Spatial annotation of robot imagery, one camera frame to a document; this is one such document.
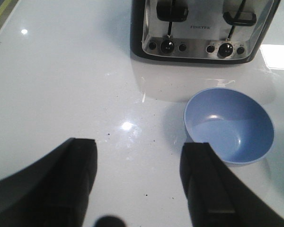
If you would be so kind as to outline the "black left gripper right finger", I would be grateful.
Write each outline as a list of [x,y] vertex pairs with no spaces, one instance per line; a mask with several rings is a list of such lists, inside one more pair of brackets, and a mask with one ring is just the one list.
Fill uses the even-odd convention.
[[184,143],[180,177],[194,227],[284,227],[284,219],[221,161],[209,143]]

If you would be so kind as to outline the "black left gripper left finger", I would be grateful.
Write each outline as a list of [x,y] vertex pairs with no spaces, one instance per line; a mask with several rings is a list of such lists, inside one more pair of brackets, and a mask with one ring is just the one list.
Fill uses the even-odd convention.
[[70,138],[0,180],[0,227],[82,226],[97,161],[94,140]]

